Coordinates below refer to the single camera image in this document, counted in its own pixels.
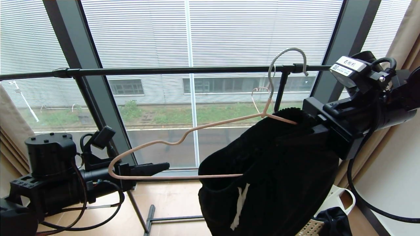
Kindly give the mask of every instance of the clothing rack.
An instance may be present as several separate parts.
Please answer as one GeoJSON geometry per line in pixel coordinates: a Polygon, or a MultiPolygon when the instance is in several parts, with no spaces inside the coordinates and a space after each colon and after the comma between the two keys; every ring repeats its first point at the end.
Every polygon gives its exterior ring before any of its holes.
{"type": "MultiPolygon", "coordinates": [[[[306,71],[328,71],[331,66],[310,66],[307,65],[306,71]]],[[[92,97],[88,90],[84,87],[83,76],[106,76],[106,75],[147,75],[147,74],[180,74],[180,73],[252,73],[252,72],[268,72],[268,66],[237,66],[237,67],[158,67],[158,68],[112,68],[112,69],[72,69],[72,68],[60,68],[51,72],[36,72],[36,73],[21,73],[21,74],[6,74],[0,75],[0,81],[3,80],[17,80],[17,79],[34,79],[34,78],[45,78],[45,77],[56,77],[56,78],[74,78],[79,86],[79,89],[83,95],[87,104],[92,103],[92,97]]],[[[280,108],[281,98],[283,96],[284,88],[290,73],[302,73],[303,64],[293,64],[286,66],[276,66],[276,72],[281,72],[280,86],[277,92],[277,98],[274,105],[274,111],[278,111],[280,108]]],[[[184,220],[188,222],[192,220],[203,220],[202,215],[196,216],[179,216],[179,217],[166,217],[166,218],[154,218],[155,209],[154,205],[149,208],[149,213],[144,221],[141,215],[140,209],[133,197],[131,191],[127,191],[127,195],[130,202],[140,220],[142,228],[144,230],[144,236],[149,236],[153,222],[172,221],[172,220],[184,220]]]]}

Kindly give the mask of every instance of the beige curtain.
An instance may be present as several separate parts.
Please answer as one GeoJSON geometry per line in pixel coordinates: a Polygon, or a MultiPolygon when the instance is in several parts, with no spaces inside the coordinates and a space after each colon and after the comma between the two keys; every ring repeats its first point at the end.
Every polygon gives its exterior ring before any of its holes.
{"type": "MultiPolygon", "coordinates": [[[[420,1],[411,1],[410,6],[401,22],[394,41],[388,51],[387,56],[395,58],[397,69],[408,69],[413,71],[420,66],[420,1]]],[[[378,130],[361,149],[357,155],[352,176],[355,181],[369,168],[395,127],[378,130]]],[[[348,186],[346,172],[348,161],[340,165],[337,173],[335,185],[346,188],[348,186]]]]}
{"type": "Polygon", "coordinates": [[[0,197],[8,195],[9,182],[30,172],[24,141],[34,132],[0,84],[0,197]]]}

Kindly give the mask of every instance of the laundry basket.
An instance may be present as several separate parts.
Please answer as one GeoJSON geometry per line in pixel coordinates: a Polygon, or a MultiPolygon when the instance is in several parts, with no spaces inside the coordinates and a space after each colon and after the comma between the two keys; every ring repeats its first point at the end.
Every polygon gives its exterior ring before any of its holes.
{"type": "MultiPolygon", "coordinates": [[[[350,190],[344,189],[344,188],[339,188],[339,187],[333,185],[331,187],[330,193],[325,198],[324,203],[321,205],[321,207],[315,213],[314,217],[316,217],[319,212],[321,212],[323,210],[326,210],[326,209],[329,209],[329,208],[333,208],[333,207],[340,207],[341,209],[343,209],[344,213],[346,213],[346,215],[348,215],[350,213],[350,211],[353,209],[355,204],[356,204],[356,198],[350,190]],[[352,205],[350,205],[346,209],[344,208],[343,202],[341,202],[341,199],[340,199],[340,195],[344,191],[347,191],[348,193],[350,193],[350,195],[353,199],[352,205]]],[[[323,226],[324,226],[324,222],[311,219],[302,228],[302,230],[300,230],[299,233],[296,234],[296,236],[318,236],[318,234],[319,234],[319,232],[320,232],[320,230],[322,229],[323,226]]]]}

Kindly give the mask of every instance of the tiled floor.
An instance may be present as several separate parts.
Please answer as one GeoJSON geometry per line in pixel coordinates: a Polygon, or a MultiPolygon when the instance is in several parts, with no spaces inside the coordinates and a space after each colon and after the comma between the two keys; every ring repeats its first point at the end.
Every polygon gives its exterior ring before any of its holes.
{"type": "MultiPolygon", "coordinates": [[[[175,217],[187,215],[201,215],[198,203],[198,190],[201,184],[198,181],[188,182],[161,182],[138,184],[133,192],[134,198],[140,208],[143,218],[147,218],[151,204],[156,206],[155,217],[175,217]]],[[[116,193],[97,199],[94,205],[104,205],[118,201],[116,193]]],[[[85,227],[97,224],[108,218],[115,208],[102,208],[86,210],[82,219],[75,227],[85,227]]],[[[66,212],[54,215],[46,219],[47,222],[62,226],[71,224],[79,212],[66,212]]],[[[367,222],[359,209],[353,209],[350,224],[354,236],[376,236],[376,232],[367,222]]],[[[48,227],[40,225],[38,231],[50,230],[48,227]]],[[[142,236],[143,229],[137,215],[126,196],[120,212],[107,224],[89,231],[81,232],[62,232],[61,236],[83,236],[83,235],[102,235],[102,236],[142,236]]],[[[151,236],[210,236],[204,221],[184,222],[184,223],[154,223],[151,236]]]]}

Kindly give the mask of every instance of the drawstring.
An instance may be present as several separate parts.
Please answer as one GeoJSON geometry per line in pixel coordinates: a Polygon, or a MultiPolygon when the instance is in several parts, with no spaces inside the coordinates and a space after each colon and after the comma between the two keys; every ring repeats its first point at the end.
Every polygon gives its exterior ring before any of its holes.
{"type": "Polygon", "coordinates": [[[242,207],[245,203],[245,198],[247,197],[249,184],[246,184],[244,192],[242,192],[242,188],[238,187],[239,190],[239,196],[238,196],[238,202],[236,204],[236,215],[234,218],[234,221],[231,224],[231,229],[235,230],[236,227],[239,225],[239,216],[241,215],[242,207]]]}

